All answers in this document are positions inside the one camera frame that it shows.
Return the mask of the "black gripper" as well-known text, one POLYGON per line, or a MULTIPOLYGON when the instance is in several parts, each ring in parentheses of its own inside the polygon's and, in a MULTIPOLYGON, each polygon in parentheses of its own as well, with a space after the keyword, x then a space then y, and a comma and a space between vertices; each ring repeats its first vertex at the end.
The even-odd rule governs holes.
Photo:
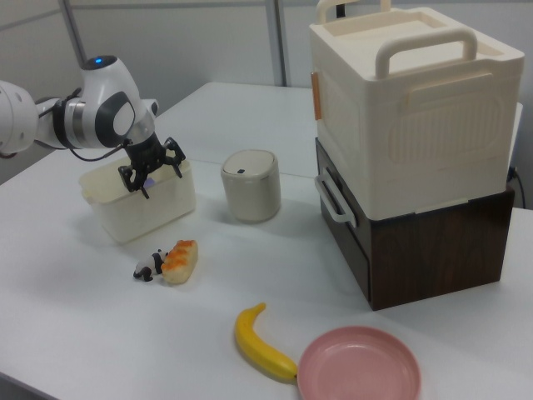
POLYGON ((134 144, 132 140, 123 142, 124 149, 130 159, 128 166, 120 166, 117 170, 126 189, 133 193, 141 191, 145 199, 149 198, 144 183, 148 173, 162 165, 172 166, 175 174, 182 178, 180 165, 186 159, 179 144, 169 137, 160 144, 157 136, 150 136, 144 142, 134 144))

